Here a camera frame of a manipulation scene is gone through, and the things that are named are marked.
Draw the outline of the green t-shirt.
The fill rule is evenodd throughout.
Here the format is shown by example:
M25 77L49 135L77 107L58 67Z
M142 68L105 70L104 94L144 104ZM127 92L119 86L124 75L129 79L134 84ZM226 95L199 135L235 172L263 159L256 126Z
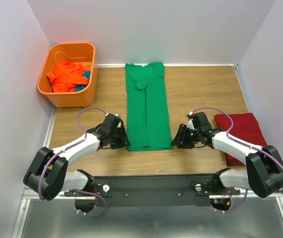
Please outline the green t-shirt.
M172 149L163 63L127 63L125 80L128 151Z

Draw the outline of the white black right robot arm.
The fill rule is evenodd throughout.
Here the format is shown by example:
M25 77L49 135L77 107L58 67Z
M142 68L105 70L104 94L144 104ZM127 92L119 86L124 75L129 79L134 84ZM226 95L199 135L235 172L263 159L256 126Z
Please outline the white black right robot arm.
M246 166L243 171L223 169L214 173L210 183L214 193L222 194L228 188L237 187L266 198L283 192L283 162L274 146L248 143L221 128L212 128L204 112L191 112L187 117L188 124L180 124L172 146L193 149L200 142L233 156Z

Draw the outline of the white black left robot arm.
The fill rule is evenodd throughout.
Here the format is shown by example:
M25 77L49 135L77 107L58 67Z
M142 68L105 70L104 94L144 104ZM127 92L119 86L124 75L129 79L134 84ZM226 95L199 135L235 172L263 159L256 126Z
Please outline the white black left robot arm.
M78 139L55 149L43 147L36 153L23 183L41 200L50 201L60 192L76 190L86 196L92 192L92 177L83 170L67 169L84 156L110 146L118 149L130 146L122 119L106 114L98 126L85 131Z

